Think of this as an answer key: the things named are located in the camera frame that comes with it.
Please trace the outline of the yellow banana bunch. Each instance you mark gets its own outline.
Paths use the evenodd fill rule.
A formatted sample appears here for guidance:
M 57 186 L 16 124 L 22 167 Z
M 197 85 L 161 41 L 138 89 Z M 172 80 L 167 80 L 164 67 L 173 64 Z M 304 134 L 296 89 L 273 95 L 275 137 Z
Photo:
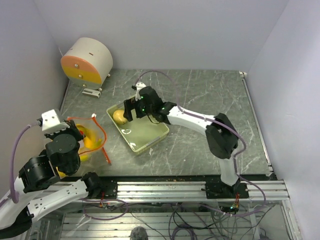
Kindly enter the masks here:
M 104 141 L 101 130 L 96 126 L 88 126 L 82 124 L 76 124 L 79 132 L 84 136 L 80 141 L 80 148 L 78 154 L 81 162 L 89 160 L 91 155 L 102 148 Z

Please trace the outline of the tan potato toy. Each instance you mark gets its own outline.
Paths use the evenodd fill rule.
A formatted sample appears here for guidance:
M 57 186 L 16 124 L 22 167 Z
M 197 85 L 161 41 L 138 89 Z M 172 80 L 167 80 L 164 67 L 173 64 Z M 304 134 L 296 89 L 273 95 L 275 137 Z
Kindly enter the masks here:
M 124 117 L 125 111 L 123 109 L 117 109 L 112 114 L 112 119 L 118 125 L 124 125 L 128 120 Z

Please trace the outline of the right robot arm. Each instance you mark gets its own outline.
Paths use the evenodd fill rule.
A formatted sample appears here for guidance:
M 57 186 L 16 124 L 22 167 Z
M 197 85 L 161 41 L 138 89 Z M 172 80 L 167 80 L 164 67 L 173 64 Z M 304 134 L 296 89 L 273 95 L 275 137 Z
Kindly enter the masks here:
M 238 192 L 239 174 L 235 165 L 234 150 L 238 147 L 239 134 L 228 117 L 199 114 L 180 107 L 177 103 L 163 101 L 150 86 L 142 83 L 132 87 L 135 96 L 124 100 L 123 117 L 129 122 L 136 118 L 153 117 L 159 123 L 178 125 L 194 130 L 206 137 L 210 152 L 219 159 L 220 192 L 226 198 L 233 197 Z

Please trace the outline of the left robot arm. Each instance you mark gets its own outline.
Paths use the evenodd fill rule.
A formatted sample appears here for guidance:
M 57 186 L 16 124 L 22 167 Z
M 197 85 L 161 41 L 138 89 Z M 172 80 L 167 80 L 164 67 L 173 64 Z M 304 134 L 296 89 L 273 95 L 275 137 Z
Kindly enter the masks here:
M 45 148 L 25 163 L 0 201 L 1 239 L 17 237 L 51 212 L 76 200 L 96 199 L 102 193 L 100 178 L 95 172 L 88 172 L 70 186 L 42 196 L 62 179 L 59 173 L 73 175 L 81 165 L 78 151 L 84 134 L 73 120 L 64 120 L 56 127 L 54 132 L 45 134 L 49 139 Z

